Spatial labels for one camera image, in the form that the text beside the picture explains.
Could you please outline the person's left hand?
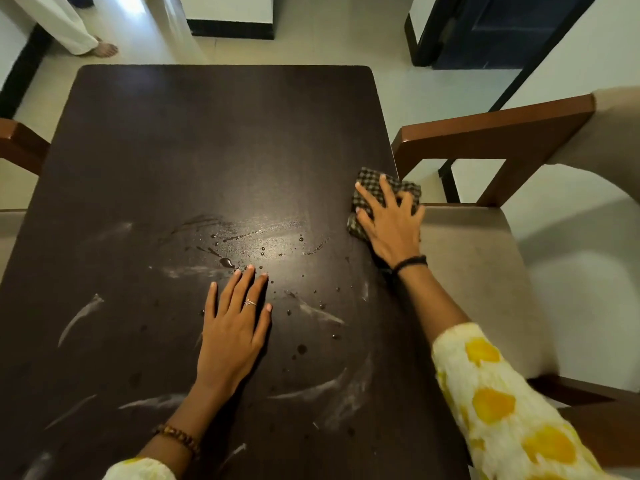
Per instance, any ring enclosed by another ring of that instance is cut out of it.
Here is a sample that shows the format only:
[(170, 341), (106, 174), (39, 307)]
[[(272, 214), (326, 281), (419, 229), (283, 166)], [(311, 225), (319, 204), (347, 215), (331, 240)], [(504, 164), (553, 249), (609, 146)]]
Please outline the person's left hand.
[(215, 318), (207, 325), (203, 324), (195, 380), (195, 385), (212, 387), (225, 400), (231, 398), (249, 375), (267, 341), (264, 345), (252, 345), (255, 326), (265, 305), (259, 302), (268, 283), (268, 275), (257, 273), (255, 268), (251, 288), (255, 320), (242, 320), (240, 316), (232, 316), (233, 274), (223, 290), (218, 291)]

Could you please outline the person's right hand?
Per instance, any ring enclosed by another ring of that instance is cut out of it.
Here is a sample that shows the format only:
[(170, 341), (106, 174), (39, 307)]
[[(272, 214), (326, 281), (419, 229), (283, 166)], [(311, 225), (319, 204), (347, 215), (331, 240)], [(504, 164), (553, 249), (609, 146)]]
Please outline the person's right hand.
[(375, 254), (391, 269), (406, 258), (420, 255), (420, 229), (412, 228), (412, 195), (399, 193), (399, 207), (383, 207), (359, 182), (355, 188), (372, 209), (375, 237), (369, 241)]

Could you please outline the checked brown cleaning cloth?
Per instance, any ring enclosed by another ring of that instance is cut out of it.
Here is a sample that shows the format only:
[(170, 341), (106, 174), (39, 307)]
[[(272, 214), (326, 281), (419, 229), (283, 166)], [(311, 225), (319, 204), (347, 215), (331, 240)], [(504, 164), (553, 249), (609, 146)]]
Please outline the checked brown cleaning cloth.
[[(356, 177), (359, 182), (383, 207), (385, 206), (385, 196), (380, 187), (381, 172), (371, 168), (362, 167)], [(412, 195), (412, 215), (417, 211), (420, 204), (422, 194), (421, 186), (407, 180), (400, 180), (393, 176), (387, 177), (387, 182), (394, 194), (409, 193)], [(372, 209), (362, 195), (355, 190), (351, 199), (351, 212), (348, 217), (347, 231), (353, 237), (369, 242), (369, 238), (365, 233), (361, 224), (356, 218), (356, 209), (364, 209), (370, 218), (373, 218)]]

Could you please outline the person's right forearm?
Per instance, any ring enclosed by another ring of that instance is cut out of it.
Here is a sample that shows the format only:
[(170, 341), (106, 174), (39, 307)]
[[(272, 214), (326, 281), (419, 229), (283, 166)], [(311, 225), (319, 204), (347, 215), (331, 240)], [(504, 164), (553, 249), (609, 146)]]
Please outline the person's right forearm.
[(447, 330), (470, 322), (427, 265), (405, 266), (398, 276), (408, 292), (429, 346)]

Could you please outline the person's left forearm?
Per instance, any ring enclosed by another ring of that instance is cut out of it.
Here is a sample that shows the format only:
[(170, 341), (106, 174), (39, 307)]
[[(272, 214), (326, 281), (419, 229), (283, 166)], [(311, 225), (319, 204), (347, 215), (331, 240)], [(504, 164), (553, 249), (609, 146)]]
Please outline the person's left forearm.
[(181, 480), (224, 396), (212, 387), (196, 384), (172, 416), (161, 425), (139, 453), (164, 463)]

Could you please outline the black wrist band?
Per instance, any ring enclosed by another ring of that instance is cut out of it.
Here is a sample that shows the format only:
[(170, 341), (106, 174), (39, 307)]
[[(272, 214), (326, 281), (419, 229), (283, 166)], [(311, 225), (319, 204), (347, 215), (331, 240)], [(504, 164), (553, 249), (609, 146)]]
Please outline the black wrist band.
[(406, 258), (397, 263), (391, 270), (392, 274), (397, 276), (402, 270), (411, 266), (428, 266), (427, 258), (425, 255), (416, 255), (410, 258)]

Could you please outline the white yellow-spotted left sleeve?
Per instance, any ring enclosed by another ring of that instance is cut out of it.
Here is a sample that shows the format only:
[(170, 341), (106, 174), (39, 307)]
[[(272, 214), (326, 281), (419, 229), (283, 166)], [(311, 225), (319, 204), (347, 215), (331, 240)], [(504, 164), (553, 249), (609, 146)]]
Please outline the white yellow-spotted left sleeve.
[(110, 466), (102, 480), (177, 480), (164, 463), (153, 458), (131, 458)]

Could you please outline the white yellow-spotted sleeve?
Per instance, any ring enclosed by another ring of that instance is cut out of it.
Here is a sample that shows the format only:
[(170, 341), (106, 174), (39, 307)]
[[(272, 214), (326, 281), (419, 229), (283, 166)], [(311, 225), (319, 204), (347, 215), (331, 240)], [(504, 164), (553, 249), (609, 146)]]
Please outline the white yellow-spotted sleeve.
[(445, 330), (431, 354), (481, 480), (628, 480), (601, 468), (572, 425), (477, 324)]
[(177, 480), (164, 463), (153, 458), (131, 458), (110, 466), (102, 480)]

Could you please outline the dark blue door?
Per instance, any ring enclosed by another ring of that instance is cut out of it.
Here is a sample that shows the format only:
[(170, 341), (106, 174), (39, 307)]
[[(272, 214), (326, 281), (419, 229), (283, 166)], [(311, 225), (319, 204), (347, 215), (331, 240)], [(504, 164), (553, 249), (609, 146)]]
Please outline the dark blue door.
[(456, 0), (434, 70), (523, 69), (570, 15), (594, 0)]

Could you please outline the white yellow-spotted right sleeve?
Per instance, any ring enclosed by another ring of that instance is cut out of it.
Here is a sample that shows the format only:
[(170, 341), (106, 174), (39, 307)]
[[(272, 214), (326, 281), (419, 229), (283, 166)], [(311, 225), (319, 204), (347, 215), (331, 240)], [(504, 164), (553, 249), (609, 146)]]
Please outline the white yellow-spotted right sleeve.
[(601, 468), (572, 425), (477, 324), (445, 330), (431, 354), (481, 480), (628, 480)]

